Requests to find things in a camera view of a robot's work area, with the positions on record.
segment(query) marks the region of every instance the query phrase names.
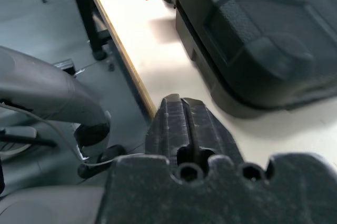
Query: white wire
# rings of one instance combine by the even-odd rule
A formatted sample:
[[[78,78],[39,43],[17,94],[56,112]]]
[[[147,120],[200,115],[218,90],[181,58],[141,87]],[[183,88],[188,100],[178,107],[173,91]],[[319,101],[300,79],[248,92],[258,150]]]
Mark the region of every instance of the white wire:
[[[49,121],[45,120],[45,119],[42,119],[40,118],[39,116],[35,115],[35,114],[32,114],[31,112],[28,112],[26,110],[23,110],[23,109],[20,109],[20,108],[16,108],[16,107],[12,107],[12,106],[9,106],[9,105],[6,105],[4,103],[0,103],[0,107],[2,108],[5,108],[5,109],[8,109],[8,110],[12,110],[12,111],[15,111],[15,112],[20,112],[20,113],[24,113],[42,123],[45,123],[46,125],[48,125],[49,127],[51,127],[65,142],[66,144],[68,145],[68,147],[70,148],[71,152],[75,155],[76,159],[78,159],[82,164],[86,165],[86,166],[89,166],[89,167],[96,167],[96,166],[101,166],[101,165],[104,165],[104,164],[108,164],[108,163],[111,163],[113,161],[112,160],[108,160],[108,161],[105,161],[105,162],[100,162],[100,163],[86,163],[84,162],[79,156],[78,154],[75,152],[75,150],[73,149],[73,145],[72,145],[72,142],[71,140],[69,140],[63,133],[62,131],[55,125],[51,124]]]

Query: black metal frame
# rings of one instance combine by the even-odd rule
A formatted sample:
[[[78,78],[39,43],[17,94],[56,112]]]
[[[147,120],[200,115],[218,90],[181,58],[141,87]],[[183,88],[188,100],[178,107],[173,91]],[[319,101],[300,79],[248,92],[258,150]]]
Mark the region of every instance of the black metal frame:
[[[97,31],[92,15],[92,0],[76,0],[76,3],[89,38],[93,56],[96,60],[103,60],[107,55],[102,49],[102,45],[106,44],[107,38],[104,33]]]

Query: black toolbox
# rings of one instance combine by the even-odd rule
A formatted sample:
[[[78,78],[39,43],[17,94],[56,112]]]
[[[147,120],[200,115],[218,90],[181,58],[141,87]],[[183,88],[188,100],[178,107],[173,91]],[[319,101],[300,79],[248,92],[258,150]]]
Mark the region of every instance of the black toolbox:
[[[240,118],[337,94],[337,0],[166,0],[215,103]]]

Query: black plastic case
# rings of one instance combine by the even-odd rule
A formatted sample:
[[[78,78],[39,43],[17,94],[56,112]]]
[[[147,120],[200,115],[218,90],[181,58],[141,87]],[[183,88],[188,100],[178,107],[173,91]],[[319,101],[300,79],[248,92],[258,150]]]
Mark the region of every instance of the black plastic case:
[[[251,118],[337,94],[337,0],[171,0],[225,112]]]
[[[164,98],[145,154],[114,159],[96,224],[334,224],[337,174],[309,153],[242,158],[199,100]]]

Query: white table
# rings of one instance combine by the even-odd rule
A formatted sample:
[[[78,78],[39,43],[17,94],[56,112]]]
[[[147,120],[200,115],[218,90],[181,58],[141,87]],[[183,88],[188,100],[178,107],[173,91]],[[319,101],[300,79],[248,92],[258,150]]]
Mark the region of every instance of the white table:
[[[337,99],[254,120],[223,113],[187,56],[175,30],[175,10],[162,0],[95,0],[149,110],[178,93],[202,100],[229,129],[246,161],[265,167],[270,155],[315,152],[337,169]]]

